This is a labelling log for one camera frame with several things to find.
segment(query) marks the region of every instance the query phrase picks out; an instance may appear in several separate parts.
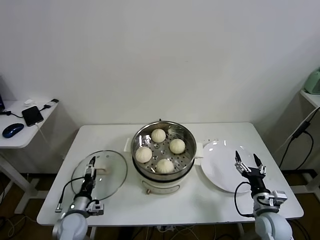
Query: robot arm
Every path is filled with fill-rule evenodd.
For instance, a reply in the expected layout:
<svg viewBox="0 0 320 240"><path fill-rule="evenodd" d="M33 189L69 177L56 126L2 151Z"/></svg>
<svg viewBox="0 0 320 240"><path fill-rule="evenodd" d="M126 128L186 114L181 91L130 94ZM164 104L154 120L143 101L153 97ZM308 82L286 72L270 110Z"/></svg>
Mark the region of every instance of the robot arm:
<svg viewBox="0 0 320 240"><path fill-rule="evenodd" d="M87 164L80 192L74 196L68 211L63 213L61 219L54 225L52 231L54 240L83 240L88 230L86 218L104 214L104 204L91 197L96 185L95 161L96 157L94 156ZM60 208L62 197L55 210L56 213L62 211Z"/></svg>
<svg viewBox="0 0 320 240"><path fill-rule="evenodd" d="M249 180L251 197L253 198L253 216L255 232L262 240L293 240L292 228L287 220L278 214L280 205L288 198L283 191L270 192L263 181L266 166L263 166L257 155L253 154L258 168L247 167L235 152L235 167L238 172Z"/></svg>

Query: steamer basket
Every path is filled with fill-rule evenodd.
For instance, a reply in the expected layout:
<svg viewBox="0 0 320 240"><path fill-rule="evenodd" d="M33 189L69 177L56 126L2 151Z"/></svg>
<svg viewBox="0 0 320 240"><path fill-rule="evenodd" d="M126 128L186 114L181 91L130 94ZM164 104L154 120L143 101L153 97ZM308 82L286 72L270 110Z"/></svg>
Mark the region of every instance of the steamer basket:
<svg viewBox="0 0 320 240"><path fill-rule="evenodd" d="M161 143L153 142L151 133L155 129L165 131L166 138ZM185 143L185 151L174 154L169 144L174 139L181 139ZM152 158L146 163L136 160L136 151L147 147L152 151ZM169 183L184 177L192 168L196 155L197 144L192 133L184 126L170 121L157 121L142 127L133 137L131 143L132 160L137 171L145 178L159 183ZM161 174L157 172L157 163L161 159L168 159L174 165L174 171Z"/></svg>

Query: metal rim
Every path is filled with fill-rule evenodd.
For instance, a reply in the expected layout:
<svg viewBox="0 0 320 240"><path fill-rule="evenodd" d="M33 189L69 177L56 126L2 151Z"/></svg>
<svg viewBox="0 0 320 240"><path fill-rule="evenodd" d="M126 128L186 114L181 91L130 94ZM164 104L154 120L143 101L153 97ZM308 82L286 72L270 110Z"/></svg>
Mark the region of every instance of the metal rim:
<svg viewBox="0 0 320 240"><path fill-rule="evenodd" d="M93 154L96 154L96 153L100 153L100 152L113 152L113 153L116 153L116 154L119 154L120 157L123 159L124 163L125 163L125 176L124 176L124 179L122 181L122 183L120 184L120 186L114 191L112 192L111 194L109 194L108 196L104 197L104 198L101 198L101 199L98 199L99 201L102 201L102 200L105 200L109 197L111 197L112 195L114 195L116 192L118 192L118 190L122 187L122 185L125 183L126 179L127 179L127 176L128 176L128 164L127 164L127 161L126 161L126 158L120 154L119 152L117 151L113 151L113 150L100 150L100 151L95 151L93 153L90 153L88 156L86 156L84 159L82 159L79 164L74 168L73 172L72 172L72 176L71 176L71 180L75 174L75 171L77 169L77 167L82 163L83 160L85 160L87 157L89 157L90 155L93 155ZM75 192L74 190L74 187L73 185L71 184L71 189L72 189L72 192L76 195L77 193Z"/></svg>
<svg viewBox="0 0 320 240"><path fill-rule="evenodd" d="M135 158L135 155L134 155L134 152L132 151L133 147L134 147L134 139L136 139L136 137L146 128L152 126L152 125L156 125L158 124L159 122L162 122L162 123L166 123L166 124L172 124L172 125L178 125L179 127L183 128L184 130L188 131L190 133L190 136L192 137L192 140L196 143L196 139L194 137L194 135L183 125L179 124L179 123L176 123L176 122L173 122L173 121L155 121L155 122L151 122L145 126L143 126L142 128L140 128L136 134L133 136L132 138L132 142L131 142L131 148L130 148L130 151L131 151L131 155L132 155L132 159L133 159L133 162L134 162L134 166L135 168L137 169L138 166L136 166L136 158ZM187 164L186 166L184 166L183 168L181 168L179 171L176 171L176 172L170 172L170 173L158 173L158 172L155 172L153 174L155 175L159 175L159 176L169 176L169 175L173 175L173 174L177 174L177 173L180 173L181 171L189 168L189 167L192 167L193 164L194 164L194 159L195 159L195 155L196 155L196 151L197 151L197 144L195 145L195 151L194 151L194 156L192 157L192 160L189 162L189 164Z"/></svg>
<svg viewBox="0 0 320 240"><path fill-rule="evenodd" d="M135 162L135 159L134 159L134 158L132 158L132 162L133 162L133 165L134 165L135 169L137 170L137 172L138 172L140 175L142 175L144 178L146 178L146 179L148 179L148 180L150 180L150 181L152 181L152 182L166 184L166 183L171 183L171 182L180 180L180 179L182 179L183 177L185 177L185 176L190 172L190 170L192 169L192 167L193 167L193 165L194 165L194 163L195 163L195 160L193 159L193 160L191 161L191 164L192 164L191 167L190 167L184 174L178 176L177 178L170 179L170 180L158 180L158 179L153 179L153 178L151 178L151 177L149 177L149 176L147 176L147 175L144 175L144 173L138 168L137 163Z"/></svg>

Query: white wall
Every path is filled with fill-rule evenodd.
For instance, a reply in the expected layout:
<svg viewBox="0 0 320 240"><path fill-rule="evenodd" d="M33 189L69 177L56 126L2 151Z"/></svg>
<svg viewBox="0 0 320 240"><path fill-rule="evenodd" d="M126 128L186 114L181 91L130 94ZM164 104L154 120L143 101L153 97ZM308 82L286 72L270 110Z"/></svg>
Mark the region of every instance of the white wall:
<svg viewBox="0 0 320 240"><path fill-rule="evenodd" d="M319 8L318 0L2 0L0 72L11 98L61 101L48 127L58 152L81 125L158 118L253 122L274 148L294 126L270 133L320 63Z"/></svg>

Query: wooden floor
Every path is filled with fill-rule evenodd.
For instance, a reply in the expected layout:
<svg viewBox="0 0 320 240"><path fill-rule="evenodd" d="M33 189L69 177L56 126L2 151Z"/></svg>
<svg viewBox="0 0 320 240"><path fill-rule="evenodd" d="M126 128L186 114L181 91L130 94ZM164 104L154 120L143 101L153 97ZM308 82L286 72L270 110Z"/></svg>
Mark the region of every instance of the wooden floor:
<svg viewBox="0 0 320 240"><path fill-rule="evenodd" d="M9 182L6 176L0 174L0 179L6 186ZM45 175L40 178L40 182L37 185L38 190L49 190L55 177L52 175ZM300 175L292 174L287 177L288 182L291 185L302 185L305 184L304 179ZM17 223L23 216L14 216L14 210L23 196L23 191L13 185L11 190L4 198L3 203L0 205L0 216L11 218L13 223ZM320 226L320 204L313 194L301 194L297 195L297 198L304 209L304 216L299 219L299 222L306 228L312 240L319 239L319 226ZM36 220L38 212L43 204L44 200L32 199L27 205L24 214L29 216L31 219ZM19 232L13 238L14 240L49 240L52 239L52 227L41 226L36 222L32 222L29 219L26 220L25 226L22 220L16 227L15 232ZM8 231L10 230L10 224L7 222L3 228L0 227L0 240L8 239ZM244 224L246 231L254 227L253 223ZM233 239L239 237L239 232L236 224L217 224L217 225L196 225L192 228L193 232L197 235L199 240L213 240L216 237L223 234L229 234ZM293 235L295 240L304 240L304 236L301 231L295 226L292 226ZM132 237L138 233L135 240L171 240L171 238L177 233L177 230L167 231L165 233L158 232L158 230L152 227L99 227L97 229L95 239L96 240L131 240ZM230 236L224 236L221 240L227 240L232 238ZM196 237L189 230L184 230L177 234L175 240L196 240Z"/></svg>

